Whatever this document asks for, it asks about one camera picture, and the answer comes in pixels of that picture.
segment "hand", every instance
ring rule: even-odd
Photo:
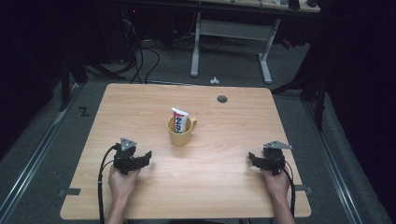
[[[139,170],[130,171],[128,175],[123,175],[119,170],[111,166],[108,176],[108,185],[111,189],[113,202],[107,215],[106,224],[121,224],[125,213],[128,199],[134,191]]]
[[[289,178],[282,170],[279,175],[272,175],[271,171],[262,170],[265,184],[274,204],[274,215],[277,224],[295,224],[288,204]]]
[[[286,199],[290,182],[285,172],[281,170],[279,175],[272,175],[271,171],[262,170],[262,174],[265,176],[265,183],[271,197],[273,199]]]
[[[134,184],[136,183],[139,170],[130,171],[128,175],[123,175],[120,171],[112,165],[110,168],[110,175],[108,177],[108,185],[110,186],[113,200],[127,199],[134,191]]]

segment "small white object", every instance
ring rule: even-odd
[[[220,81],[218,81],[218,79],[217,79],[216,77],[213,77],[213,79],[210,80],[210,83],[212,83],[212,84],[219,84]]]

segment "table hole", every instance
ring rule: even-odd
[[[227,101],[228,101],[228,98],[227,98],[227,96],[225,96],[225,95],[220,95],[220,96],[218,96],[218,101],[220,102],[220,103],[226,103]]]

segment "wooden table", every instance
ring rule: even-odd
[[[227,103],[218,102],[225,95]],[[170,143],[171,107],[198,120],[184,147]],[[64,219],[98,219],[97,176],[106,151],[121,137],[137,142],[136,156],[152,150],[129,201],[126,218],[273,217],[271,198],[248,153],[262,156],[262,145],[288,143],[274,99],[264,88],[110,84],[106,88],[61,211]],[[112,160],[110,153],[107,160]],[[301,185],[290,150],[284,150]],[[111,195],[104,171],[104,205]],[[297,217],[311,209],[297,191]]]

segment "toothpaste tube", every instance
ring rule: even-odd
[[[186,131],[187,117],[189,113],[172,107],[174,112],[175,133],[184,133]]]

